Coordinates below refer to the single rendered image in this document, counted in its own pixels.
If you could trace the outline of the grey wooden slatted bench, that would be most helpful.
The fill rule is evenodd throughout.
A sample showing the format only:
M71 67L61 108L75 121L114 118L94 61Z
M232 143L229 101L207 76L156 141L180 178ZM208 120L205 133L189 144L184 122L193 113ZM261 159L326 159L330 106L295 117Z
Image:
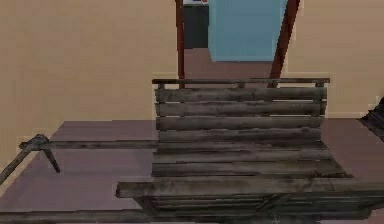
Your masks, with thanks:
M323 78L158 79L153 140L51 140L20 146L146 149L147 181L121 182L121 210L0 212L0 224L320 224L384 208L384 183L345 171L322 142Z

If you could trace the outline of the dark cabinet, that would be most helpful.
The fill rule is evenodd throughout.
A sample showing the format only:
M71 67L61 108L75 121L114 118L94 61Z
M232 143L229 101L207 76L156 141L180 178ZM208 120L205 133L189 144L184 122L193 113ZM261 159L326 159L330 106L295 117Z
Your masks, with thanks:
M184 18L184 48L207 48L209 7L207 5L185 5Z

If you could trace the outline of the dark wooden furniture piece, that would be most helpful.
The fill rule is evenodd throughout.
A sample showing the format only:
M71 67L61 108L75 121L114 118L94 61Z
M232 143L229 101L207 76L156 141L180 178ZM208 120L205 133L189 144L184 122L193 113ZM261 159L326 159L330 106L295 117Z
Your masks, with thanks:
M384 96L359 121L384 142Z

